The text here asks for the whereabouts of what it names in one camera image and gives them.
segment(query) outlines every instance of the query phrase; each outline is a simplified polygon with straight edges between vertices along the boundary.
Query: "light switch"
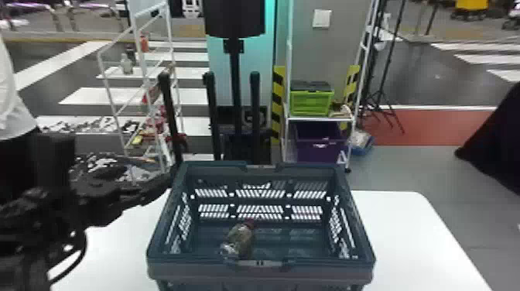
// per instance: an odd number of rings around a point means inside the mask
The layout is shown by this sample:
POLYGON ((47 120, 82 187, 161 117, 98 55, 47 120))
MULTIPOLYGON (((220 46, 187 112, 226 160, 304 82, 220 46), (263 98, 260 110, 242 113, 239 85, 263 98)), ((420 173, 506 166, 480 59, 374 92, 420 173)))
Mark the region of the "light switch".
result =
POLYGON ((330 27, 330 15, 332 10, 314 9, 313 27, 330 27))

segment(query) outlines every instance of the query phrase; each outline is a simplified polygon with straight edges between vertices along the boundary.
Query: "red floor mat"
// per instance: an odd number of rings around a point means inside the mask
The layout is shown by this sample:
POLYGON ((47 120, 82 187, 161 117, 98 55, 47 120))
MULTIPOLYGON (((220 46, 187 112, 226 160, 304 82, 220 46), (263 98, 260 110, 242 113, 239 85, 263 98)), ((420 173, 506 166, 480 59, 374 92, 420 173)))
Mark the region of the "red floor mat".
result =
POLYGON ((381 122, 366 118, 365 129, 378 146, 461 146, 491 115, 492 111, 396 110, 405 127, 403 135, 394 123, 391 128, 381 115, 381 122))

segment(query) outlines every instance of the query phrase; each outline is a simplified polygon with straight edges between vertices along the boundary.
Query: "white table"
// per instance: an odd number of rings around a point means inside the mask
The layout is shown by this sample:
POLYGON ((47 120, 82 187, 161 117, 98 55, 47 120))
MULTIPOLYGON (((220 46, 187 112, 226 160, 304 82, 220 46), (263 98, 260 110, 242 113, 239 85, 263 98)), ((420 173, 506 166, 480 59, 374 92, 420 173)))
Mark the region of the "white table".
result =
MULTIPOLYGON (((377 258, 374 279, 364 291, 491 291, 423 195, 353 191, 353 196, 377 258)), ((165 201, 163 195, 106 228, 88 229, 84 260, 53 290, 156 291, 146 274, 145 251, 165 201)))

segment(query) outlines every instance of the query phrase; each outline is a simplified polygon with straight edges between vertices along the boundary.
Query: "person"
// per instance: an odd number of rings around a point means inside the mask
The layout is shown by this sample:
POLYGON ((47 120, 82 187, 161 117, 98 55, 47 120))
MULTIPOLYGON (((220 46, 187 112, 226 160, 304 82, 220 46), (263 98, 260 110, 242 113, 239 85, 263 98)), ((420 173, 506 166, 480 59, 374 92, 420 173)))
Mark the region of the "person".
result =
POLYGON ((38 132, 16 90, 11 58, 0 35, 0 203, 36 185, 30 139, 38 132))

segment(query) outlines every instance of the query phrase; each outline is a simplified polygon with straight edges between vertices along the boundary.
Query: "tripod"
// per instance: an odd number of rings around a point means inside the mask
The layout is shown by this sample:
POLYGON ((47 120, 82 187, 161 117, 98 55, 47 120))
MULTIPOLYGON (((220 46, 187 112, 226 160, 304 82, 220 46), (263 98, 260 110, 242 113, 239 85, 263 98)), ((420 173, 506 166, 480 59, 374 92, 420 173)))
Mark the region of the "tripod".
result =
MULTIPOLYGON (((373 25, 372 26, 372 35, 373 35, 372 37, 374 37, 374 38, 379 35, 379 30, 381 29, 381 21, 383 19, 383 14, 385 13, 385 8, 386 8, 386 3, 387 2, 388 2, 388 0, 385 0, 383 2, 383 4, 381 5, 380 11, 379 11, 379 16, 378 16, 378 19, 377 19, 377 25, 373 25), (373 33, 376 30, 376 26, 377 26, 377 30, 378 30, 377 36, 376 36, 376 34, 373 33)), ((405 3, 406 3, 406 0, 401 0, 401 7, 399 8, 399 15, 397 17, 397 23, 395 24, 395 28, 394 28, 394 32, 393 32, 393 36, 392 36, 392 41, 390 43, 390 49, 388 51, 388 56, 387 56, 386 62, 385 62, 385 69, 383 70, 381 83, 379 84, 379 89, 375 93, 368 94, 368 91, 370 90, 371 79, 374 76, 373 72, 374 72, 374 67, 375 67, 375 61, 376 61, 377 56, 378 56, 377 50, 373 50, 372 53, 371 53, 371 62, 370 62, 370 65, 368 67, 368 73, 369 73, 368 76, 370 76, 370 77, 368 79, 368 82, 365 84, 365 86, 363 88, 363 94, 362 94, 363 95, 363 100, 361 102, 362 103, 362 108, 361 108, 361 114, 360 114, 360 116, 363 118, 365 110, 369 110, 370 112, 372 112, 371 116, 374 116, 378 121, 380 121, 380 119, 378 118, 378 116, 376 114, 377 113, 382 114, 383 117, 385 118, 385 120, 387 121, 387 123, 390 125, 391 128, 394 127, 394 124, 392 123, 392 121, 390 120, 389 117, 393 117, 395 119, 395 122, 397 123, 397 125, 399 126, 399 128, 401 129, 401 132, 403 134, 405 133, 405 129, 402 126, 402 123, 399 120, 398 115, 395 113, 394 108, 390 104, 390 100, 386 96, 386 93, 385 93, 385 82, 386 82, 386 77, 388 76, 388 69, 390 68, 390 63, 392 62, 392 54, 394 52, 395 39, 397 37, 397 32, 399 31, 399 27, 401 25, 402 13, 405 10, 405 3), (381 102, 382 101, 384 101, 388 105, 388 111, 384 111, 381 108, 381 102)))

